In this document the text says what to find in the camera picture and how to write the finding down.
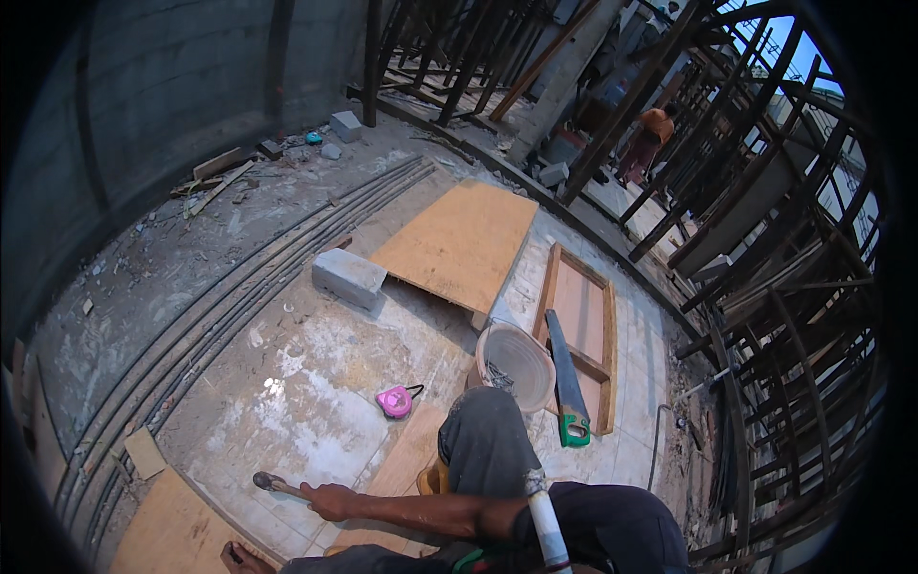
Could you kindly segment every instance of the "sky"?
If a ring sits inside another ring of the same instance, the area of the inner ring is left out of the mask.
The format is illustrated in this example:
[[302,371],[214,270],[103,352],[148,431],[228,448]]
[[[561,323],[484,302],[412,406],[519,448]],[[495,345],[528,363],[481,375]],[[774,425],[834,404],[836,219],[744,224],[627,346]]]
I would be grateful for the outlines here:
[[[765,2],[765,1],[766,0],[749,0],[748,4],[749,5],[759,4],[760,2]],[[741,0],[729,0],[727,4],[725,4],[724,6],[720,8],[720,12],[729,12],[731,10],[735,10],[741,4],[742,4]],[[793,23],[794,23],[794,18],[792,16],[772,18],[768,20],[768,27],[773,28],[771,31],[771,37],[769,39],[768,44],[769,45],[774,44],[775,46],[779,47],[778,50],[774,51],[774,53],[771,53],[771,54],[765,51],[765,55],[764,55],[765,61],[768,62],[769,65],[774,65],[775,60],[778,59],[778,56],[780,54],[780,48],[784,47],[784,42],[787,41],[788,39],[788,34],[790,33],[790,27],[793,26]],[[748,22],[741,23],[737,28],[743,33],[744,36],[746,36],[747,38],[750,38],[753,35],[753,33],[756,31],[757,26],[758,26],[758,20],[749,20]],[[745,45],[739,39],[736,39],[733,42],[733,44],[736,46],[737,50],[739,50],[740,52],[742,52],[743,49],[745,48]],[[810,66],[812,65],[812,57],[816,54],[819,54],[820,56],[822,56],[819,53],[819,51],[816,50],[816,46],[813,45],[812,40],[810,40],[810,37],[807,36],[806,32],[803,32],[803,36],[802,38],[800,38],[800,43],[797,45],[797,50],[794,52],[794,56],[790,61],[790,68],[788,69],[788,72],[785,74],[785,77],[792,78],[795,73],[798,73],[802,77],[794,78],[794,79],[799,80],[801,82],[805,82],[806,74],[809,73]],[[829,68],[829,65],[825,62],[825,58],[823,58],[823,63],[820,65],[819,68],[823,72],[828,72],[828,73],[832,72],[832,69]],[[839,86],[835,82],[829,82],[827,80],[823,80],[822,78],[816,79],[816,86],[828,88],[830,90],[835,90],[835,92],[839,92],[839,93],[842,92],[841,86]]]

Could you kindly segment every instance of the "hammer head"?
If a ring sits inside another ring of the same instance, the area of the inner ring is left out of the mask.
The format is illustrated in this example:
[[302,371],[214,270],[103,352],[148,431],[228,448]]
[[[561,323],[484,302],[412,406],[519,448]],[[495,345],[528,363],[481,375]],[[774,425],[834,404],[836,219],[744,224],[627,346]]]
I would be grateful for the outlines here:
[[252,475],[252,482],[255,483],[255,486],[268,492],[274,492],[274,486],[271,483],[275,480],[286,484],[286,480],[269,472],[259,471]]

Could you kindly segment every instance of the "hammer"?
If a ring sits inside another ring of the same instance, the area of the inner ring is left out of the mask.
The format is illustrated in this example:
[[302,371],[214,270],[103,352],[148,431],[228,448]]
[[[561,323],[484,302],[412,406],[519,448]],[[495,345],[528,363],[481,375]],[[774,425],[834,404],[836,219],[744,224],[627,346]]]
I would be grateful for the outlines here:
[[290,496],[296,496],[304,501],[309,500],[302,490],[293,488],[286,483],[286,480],[270,472],[264,472],[263,470],[256,472],[252,475],[252,482],[254,482],[255,486],[259,489],[267,490],[268,492],[285,492]]

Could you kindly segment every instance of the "pink tape measure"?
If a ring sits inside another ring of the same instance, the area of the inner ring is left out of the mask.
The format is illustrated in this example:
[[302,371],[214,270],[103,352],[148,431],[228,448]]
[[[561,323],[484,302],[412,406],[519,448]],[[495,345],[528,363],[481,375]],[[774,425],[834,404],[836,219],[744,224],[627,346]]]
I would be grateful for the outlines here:
[[393,419],[404,419],[411,412],[411,400],[415,399],[423,390],[423,385],[414,385],[407,388],[399,385],[376,395],[376,402],[383,408],[386,416]]

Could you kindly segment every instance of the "green saw handle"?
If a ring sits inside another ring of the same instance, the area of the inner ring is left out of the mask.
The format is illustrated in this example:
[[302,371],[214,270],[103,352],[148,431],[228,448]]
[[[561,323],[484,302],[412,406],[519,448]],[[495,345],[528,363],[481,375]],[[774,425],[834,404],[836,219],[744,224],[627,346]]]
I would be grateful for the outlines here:
[[589,421],[586,417],[577,422],[577,415],[562,414],[558,417],[561,428],[561,446],[586,446],[589,445]]

